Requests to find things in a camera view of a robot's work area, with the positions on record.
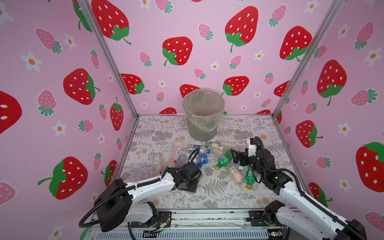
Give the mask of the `clear bottle orange label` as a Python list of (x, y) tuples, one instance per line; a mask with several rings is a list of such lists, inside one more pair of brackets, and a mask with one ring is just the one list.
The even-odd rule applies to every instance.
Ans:
[(238, 168), (234, 165), (228, 166), (228, 171), (230, 174), (230, 177), (235, 182), (236, 185), (241, 185), (244, 181), (243, 175), (240, 173)]

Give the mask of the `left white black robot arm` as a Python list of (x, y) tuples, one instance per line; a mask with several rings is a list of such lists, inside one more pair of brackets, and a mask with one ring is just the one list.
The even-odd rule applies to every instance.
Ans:
[(166, 167), (162, 174), (144, 181), (125, 183), (117, 179), (97, 198), (94, 207), (79, 222), (80, 228), (100, 225), (102, 232), (114, 230), (123, 222), (140, 223), (157, 231), (165, 228), (170, 217), (163, 216), (153, 202), (141, 203), (153, 195), (175, 190), (195, 193), (202, 175), (194, 163), (200, 149), (190, 154), (188, 162), (178, 168)]

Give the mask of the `small clear bottle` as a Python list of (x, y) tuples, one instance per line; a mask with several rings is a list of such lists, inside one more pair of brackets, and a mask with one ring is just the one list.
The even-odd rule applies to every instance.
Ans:
[(160, 175), (164, 170), (163, 154), (155, 153), (153, 155), (153, 174), (155, 176)]

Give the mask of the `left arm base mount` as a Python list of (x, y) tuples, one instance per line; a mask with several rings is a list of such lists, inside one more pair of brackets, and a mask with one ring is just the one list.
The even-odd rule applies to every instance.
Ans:
[(148, 228), (166, 228), (171, 225), (172, 212), (169, 211), (155, 211), (153, 216), (145, 223)]

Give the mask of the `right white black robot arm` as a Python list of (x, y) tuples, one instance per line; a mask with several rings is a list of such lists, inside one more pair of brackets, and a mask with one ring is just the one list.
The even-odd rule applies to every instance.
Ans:
[(239, 152), (232, 150), (235, 163), (250, 167), (265, 187), (281, 196), (299, 209), (304, 217), (297, 215), (284, 203), (273, 201), (265, 207), (258, 219), (269, 226), (287, 226), (310, 240), (365, 240), (365, 227), (357, 220), (349, 221), (322, 205), (304, 192), (298, 177), (288, 169), (278, 169), (275, 157), (265, 149), (259, 137), (248, 139), (248, 148)]

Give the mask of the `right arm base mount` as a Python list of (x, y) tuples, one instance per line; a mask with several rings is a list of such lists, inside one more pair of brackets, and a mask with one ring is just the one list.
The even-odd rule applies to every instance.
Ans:
[(276, 214), (269, 211), (249, 211), (249, 217), (246, 219), (253, 227), (282, 227)]

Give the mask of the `clear bottle red cap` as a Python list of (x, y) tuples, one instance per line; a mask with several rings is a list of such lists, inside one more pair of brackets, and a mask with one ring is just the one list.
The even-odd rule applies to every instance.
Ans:
[(175, 142), (172, 152), (170, 155), (170, 160), (169, 160), (169, 166), (174, 167), (180, 158), (180, 154), (182, 152), (183, 144), (181, 142)]

